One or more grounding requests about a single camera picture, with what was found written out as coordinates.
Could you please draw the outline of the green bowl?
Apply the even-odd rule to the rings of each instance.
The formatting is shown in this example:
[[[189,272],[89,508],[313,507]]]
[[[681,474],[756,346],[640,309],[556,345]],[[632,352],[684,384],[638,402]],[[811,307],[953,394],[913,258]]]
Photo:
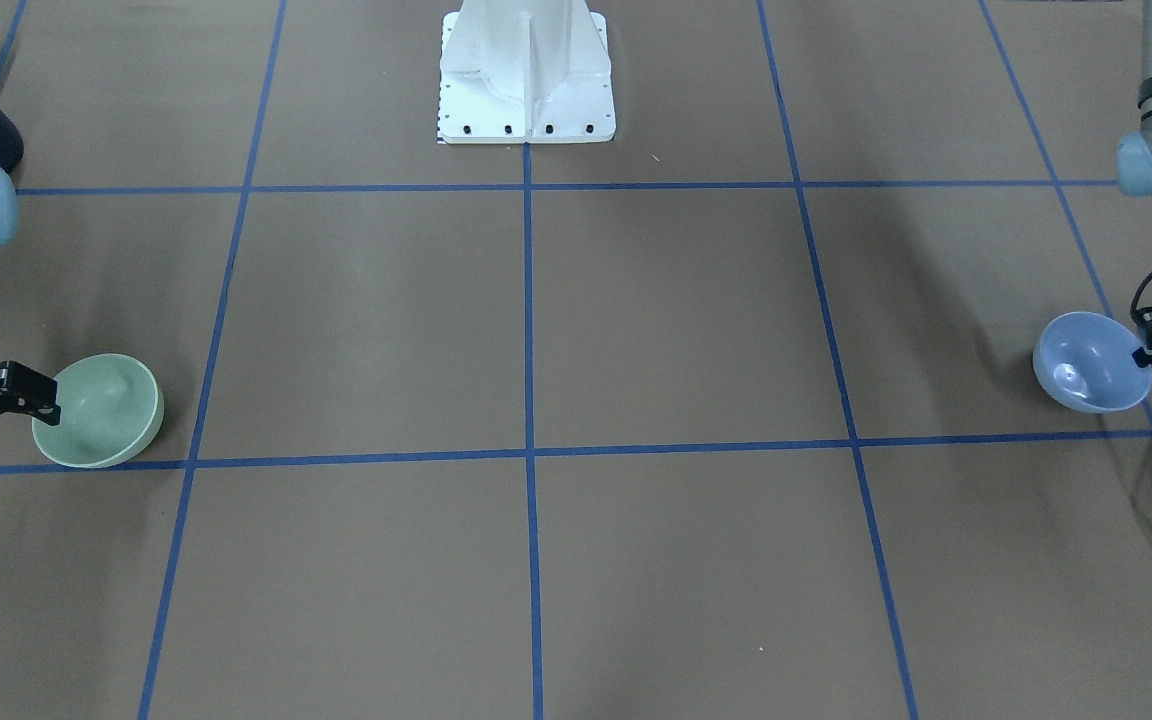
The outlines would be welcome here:
[[[161,429],[162,389],[141,361],[123,354],[83,357],[55,376],[59,423],[33,420],[37,450],[65,468],[104,469],[146,450]]]

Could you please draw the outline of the blue bowl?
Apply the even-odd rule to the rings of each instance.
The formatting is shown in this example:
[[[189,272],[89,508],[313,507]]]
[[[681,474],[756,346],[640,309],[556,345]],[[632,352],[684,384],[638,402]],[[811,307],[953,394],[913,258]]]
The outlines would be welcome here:
[[[1120,414],[1152,391],[1152,367],[1139,366],[1137,333],[1111,316],[1075,311],[1056,316],[1032,353],[1039,387],[1076,414]]]

